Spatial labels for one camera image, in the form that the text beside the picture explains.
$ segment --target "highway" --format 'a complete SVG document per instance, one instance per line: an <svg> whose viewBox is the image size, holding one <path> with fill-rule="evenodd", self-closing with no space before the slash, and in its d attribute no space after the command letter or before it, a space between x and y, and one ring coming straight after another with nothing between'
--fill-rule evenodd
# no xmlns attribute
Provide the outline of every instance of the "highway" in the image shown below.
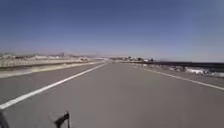
<svg viewBox="0 0 224 128"><path fill-rule="evenodd" d="M94 64L0 79L10 128L223 128L224 80Z"/></svg>

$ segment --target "dark object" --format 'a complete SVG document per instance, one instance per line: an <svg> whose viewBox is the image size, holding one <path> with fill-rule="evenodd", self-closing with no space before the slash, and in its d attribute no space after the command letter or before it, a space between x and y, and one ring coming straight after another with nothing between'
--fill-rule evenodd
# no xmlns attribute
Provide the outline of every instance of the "dark object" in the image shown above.
<svg viewBox="0 0 224 128"><path fill-rule="evenodd" d="M62 124L64 124L64 122L66 120L67 120L68 128L71 128L70 127L70 115L69 115L69 112L66 112L65 115L63 115L62 117L58 118L54 123L55 123L57 128L61 128Z"/></svg>
<svg viewBox="0 0 224 128"><path fill-rule="evenodd" d="M0 128L9 128L9 125L3 115L2 110L0 110Z"/></svg>

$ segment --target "blue sky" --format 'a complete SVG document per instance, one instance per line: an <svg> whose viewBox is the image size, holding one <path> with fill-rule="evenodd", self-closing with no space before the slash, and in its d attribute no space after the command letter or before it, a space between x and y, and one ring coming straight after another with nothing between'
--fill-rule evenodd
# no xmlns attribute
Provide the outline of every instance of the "blue sky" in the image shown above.
<svg viewBox="0 0 224 128"><path fill-rule="evenodd" d="M1 0L0 51L224 62L222 0Z"/></svg>

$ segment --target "road barrier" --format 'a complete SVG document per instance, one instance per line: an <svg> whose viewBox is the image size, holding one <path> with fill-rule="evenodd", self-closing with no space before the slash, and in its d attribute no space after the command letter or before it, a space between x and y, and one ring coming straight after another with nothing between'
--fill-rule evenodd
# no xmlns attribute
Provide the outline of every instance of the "road barrier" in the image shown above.
<svg viewBox="0 0 224 128"><path fill-rule="evenodd" d="M26 66L38 66L38 65L52 65L63 63L81 63L80 59L65 59L65 60L0 60L0 68L14 68L14 67L26 67Z"/></svg>

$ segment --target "asphalt road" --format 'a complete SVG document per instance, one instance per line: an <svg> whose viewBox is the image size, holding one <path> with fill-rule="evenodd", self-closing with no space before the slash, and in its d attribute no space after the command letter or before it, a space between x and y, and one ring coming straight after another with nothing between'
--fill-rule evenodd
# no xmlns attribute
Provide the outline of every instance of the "asphalt road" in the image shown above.
<svg viewBox="0 0 224 128"><path fill-rule="evenodd" d="M35 74L0 79L0 101L90 68L42 72L30 82ZM107 64L3 111L11 128L55 128L53 121L65 111L72 128L223 128L224 91L127 64Z"/></svg>

